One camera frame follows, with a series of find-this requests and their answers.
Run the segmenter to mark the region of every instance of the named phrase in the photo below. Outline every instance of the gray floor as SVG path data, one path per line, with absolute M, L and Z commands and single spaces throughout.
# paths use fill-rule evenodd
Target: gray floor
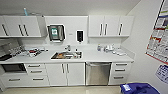
M 119 86 L 8 88 L 1 94 L 120 94 Z

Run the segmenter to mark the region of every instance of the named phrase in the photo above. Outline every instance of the faucet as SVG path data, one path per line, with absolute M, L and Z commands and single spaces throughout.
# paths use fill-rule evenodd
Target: faucet
M 71 46 L 67 45 L 67 47 L 65 49 L 67 49 L 68 51 L 71 51 Z

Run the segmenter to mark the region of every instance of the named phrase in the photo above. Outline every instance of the stainless steel dishwasher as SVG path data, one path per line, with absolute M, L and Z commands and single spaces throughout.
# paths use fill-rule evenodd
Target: stainless steel dishwasher
M 87 62 L 86 85 L 108 85 L 111 62 Z

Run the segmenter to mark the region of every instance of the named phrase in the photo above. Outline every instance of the bin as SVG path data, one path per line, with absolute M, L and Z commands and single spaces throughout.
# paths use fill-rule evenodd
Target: bin
M 160 94 L 148 83 L 121 84 L 121 94 Z

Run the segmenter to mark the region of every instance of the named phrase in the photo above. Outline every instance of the stainless steel sink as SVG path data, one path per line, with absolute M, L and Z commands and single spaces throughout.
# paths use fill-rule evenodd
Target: stainless steel sink
M 79 59 L 82 52 L 56 52 L 51 59 Z

